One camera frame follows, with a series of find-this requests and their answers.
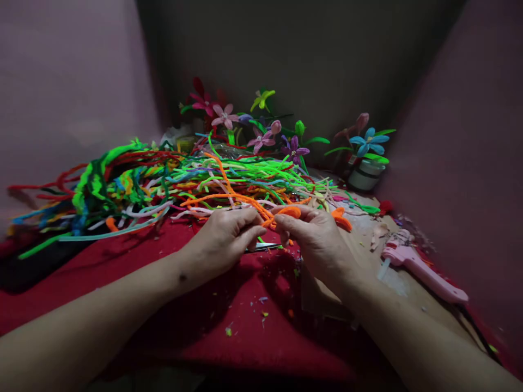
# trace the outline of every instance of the left hand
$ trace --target left hand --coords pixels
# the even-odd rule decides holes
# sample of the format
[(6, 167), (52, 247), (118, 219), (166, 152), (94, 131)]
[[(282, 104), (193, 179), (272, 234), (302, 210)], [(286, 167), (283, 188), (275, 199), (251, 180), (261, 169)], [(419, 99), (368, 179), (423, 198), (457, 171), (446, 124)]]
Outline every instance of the left hand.
[(182, 286), (192, 290), (229, 270), (246, 249), (256, 246), (256, 237), (267, 232), (262, 223), (254, 208), (213, 212), (198, 234), (176, 253)]

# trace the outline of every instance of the scissors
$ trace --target scissors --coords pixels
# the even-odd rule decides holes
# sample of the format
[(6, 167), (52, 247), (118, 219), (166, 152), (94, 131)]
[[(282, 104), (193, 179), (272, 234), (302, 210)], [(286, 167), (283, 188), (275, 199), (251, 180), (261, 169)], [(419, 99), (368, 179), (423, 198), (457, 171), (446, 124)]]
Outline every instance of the scissors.
[(257, 242), (255, 250), (246, 249), (244, 253), (262, 252), (263, 250), (276, 249), (277, 247), (279, 247), (279, 244), (268, 243), (268, 242)]

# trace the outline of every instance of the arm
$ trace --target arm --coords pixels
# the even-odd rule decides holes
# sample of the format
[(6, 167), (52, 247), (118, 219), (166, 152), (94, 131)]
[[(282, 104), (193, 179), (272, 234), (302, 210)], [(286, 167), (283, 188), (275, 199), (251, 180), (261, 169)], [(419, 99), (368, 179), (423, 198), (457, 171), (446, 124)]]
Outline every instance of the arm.
[(522, 390), (515, 377), (477, 347), (413, 308), (352, 260), (328, 213), (299, 208), (300, 219), (275, 216), (282, 243), (289, 235), (298, 241), (307, 268), (360, 320), (409, 390)]
[(179, 252), (0, 338), (2, 390), (76, 390), (160, 307), (230, 269), (265, 229), (254, 209), (215, 212)]

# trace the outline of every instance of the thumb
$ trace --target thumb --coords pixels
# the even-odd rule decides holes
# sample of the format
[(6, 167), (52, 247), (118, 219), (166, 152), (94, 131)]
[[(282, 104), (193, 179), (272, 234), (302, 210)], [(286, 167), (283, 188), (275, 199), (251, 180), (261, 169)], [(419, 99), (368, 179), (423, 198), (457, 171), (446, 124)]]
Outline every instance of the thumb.
[(278, 225), (278, 230), (288, 231), (298, 241), (304, 240), (311, 233), (309, 223), (293, 218), (285, 214), (274, 215), (274, 220)]
[(267, 229), (259, 225), (252, 226), (245, 230), (234, 240), (234, 248), (238, 252), (244, 252), (251, 242), (256, 240), (256, 237), (263, 236), (267, 232)]

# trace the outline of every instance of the yellow flower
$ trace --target yellow flower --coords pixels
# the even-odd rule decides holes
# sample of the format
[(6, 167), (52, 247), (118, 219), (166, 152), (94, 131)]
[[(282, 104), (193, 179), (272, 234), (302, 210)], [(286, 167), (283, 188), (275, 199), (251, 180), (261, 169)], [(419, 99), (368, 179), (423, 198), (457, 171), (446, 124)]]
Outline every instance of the yellow flower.
[(251, 106), (251, 112), (254, 110), (256, 105), (260, 107), (260, 109), (265, 109), (265, 100), (269, 98), (271, 95), (275, 95), (276, 91), (264, 91), (263, 94), (260, 94), (260, 91), (256, 91), (257, 98), (254, 100), (254, 103)]

